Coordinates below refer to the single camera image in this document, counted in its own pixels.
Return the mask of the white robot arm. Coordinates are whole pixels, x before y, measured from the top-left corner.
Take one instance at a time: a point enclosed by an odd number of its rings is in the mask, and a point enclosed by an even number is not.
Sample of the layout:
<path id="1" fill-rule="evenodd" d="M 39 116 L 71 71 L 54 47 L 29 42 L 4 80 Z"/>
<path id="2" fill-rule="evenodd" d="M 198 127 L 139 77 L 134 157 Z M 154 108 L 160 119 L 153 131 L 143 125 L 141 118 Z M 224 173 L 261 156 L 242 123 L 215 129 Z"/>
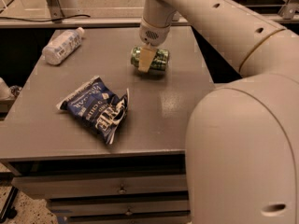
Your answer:
<path id="1" fill-rule="evenodd" d="M 189 119 L 192 224 L 299 224 L 297 34 L 232 0 L 146 0 L 140 32 L 166 36 L 175 12 L 242 76 Z"/>

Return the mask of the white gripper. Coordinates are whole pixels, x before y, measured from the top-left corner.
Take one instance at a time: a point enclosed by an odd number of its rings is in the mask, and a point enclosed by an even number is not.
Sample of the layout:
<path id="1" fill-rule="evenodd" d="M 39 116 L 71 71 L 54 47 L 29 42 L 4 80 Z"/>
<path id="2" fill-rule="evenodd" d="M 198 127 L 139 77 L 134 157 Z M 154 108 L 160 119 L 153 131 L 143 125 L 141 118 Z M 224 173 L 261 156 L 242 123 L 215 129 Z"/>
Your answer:
<path id="1" fill-rule="evenodd" d="M 166 40 L 170 31 L 171 23 L 164 21 L 147 21 L 143 18 L 140 22 L 139 36 L 146 43 L 140 49 L 138 70 L 147 73 L 150 70 L 150 65 L 156 55 L 157 49 Z"/>

